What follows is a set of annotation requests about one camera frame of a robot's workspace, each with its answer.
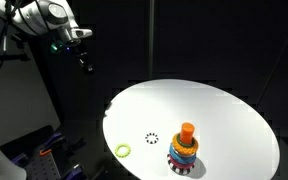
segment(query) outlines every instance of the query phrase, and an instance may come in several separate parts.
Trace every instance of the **orange peg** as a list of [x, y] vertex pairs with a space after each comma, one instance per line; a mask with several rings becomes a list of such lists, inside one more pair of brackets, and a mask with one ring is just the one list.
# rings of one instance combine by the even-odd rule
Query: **orange peg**
[[180, 133], [180, 141], [184, 144], [192, 144], [195, 127], [191, 123], [183, 123]]

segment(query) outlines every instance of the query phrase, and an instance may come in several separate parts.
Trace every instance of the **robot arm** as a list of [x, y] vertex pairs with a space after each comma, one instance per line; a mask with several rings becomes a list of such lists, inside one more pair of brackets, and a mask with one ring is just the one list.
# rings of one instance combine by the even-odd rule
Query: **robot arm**
[[[5, 5], [6, 1], [0, 0], [0, 17], [7, 20]], [[68, 47], [78, 45], [82, 38], [93, 34], [90, 29], [79, 29], [66, 0], [34, 0], [15, 11], [12, 23], [33, 36], [56, 30], [63, 45]]]

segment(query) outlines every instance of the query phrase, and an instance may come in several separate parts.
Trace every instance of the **toy base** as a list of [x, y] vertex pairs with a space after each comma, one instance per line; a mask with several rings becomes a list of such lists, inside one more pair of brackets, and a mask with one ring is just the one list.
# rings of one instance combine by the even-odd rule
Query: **toy base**
[[170, 166], [170, 168], [176, 173], [176, 174], [179, 174], [179, 175], [187, 175], [189, 174], [193, 169], [194, 169], [194, 165], [189, 168], [189, 169], [183, 169], [183, 168], [178, 168], [176, 167], [172, 162], [171, 162], [171, 159], [170, 159], [170, 155], [168, 154], [167, 155], [167, 160], [168, 160], [168, 165]]

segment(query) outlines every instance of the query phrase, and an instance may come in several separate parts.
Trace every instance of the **yellow ring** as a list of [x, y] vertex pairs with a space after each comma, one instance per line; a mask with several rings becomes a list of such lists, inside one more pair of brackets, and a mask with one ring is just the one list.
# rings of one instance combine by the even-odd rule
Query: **yellow ring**
[[189, 147], [189, 148], [188, 148], [188, 147], [184, 147], [184, 146], [181, 146], [181, 145], [177, 142], [176, 137], [177, 137], [178, 134], [179, 134], [179, 133], [177, 133], [177, 134], [175, 134], [175, 135], [173, 136], [172, 145], [173, 145], [174, 149], [175, 149], [178, 153], [183, 154], [183, 155], [186, 155], [186, 156], [195, 154], [196, 151], [197, 151], [197, 149], [198, 149], [198, 142], [197, 142], [197, 140], [193, 137], [194, 142], [195, 142], [194, 146], [193, 146], [193, 147]]

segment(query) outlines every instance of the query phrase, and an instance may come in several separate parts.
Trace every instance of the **red ring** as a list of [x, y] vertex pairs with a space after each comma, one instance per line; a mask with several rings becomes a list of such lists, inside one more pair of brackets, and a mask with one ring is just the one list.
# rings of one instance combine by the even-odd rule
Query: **red ring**
[[173, 159], [171, 155], [170, 155], [170, 160], [176, 167], [181, 168], [181, 169], [190, 169], [194, 165], [194, 162], [189, 163], [189, 164], [178, 163], [175, 161], [175, 159]]

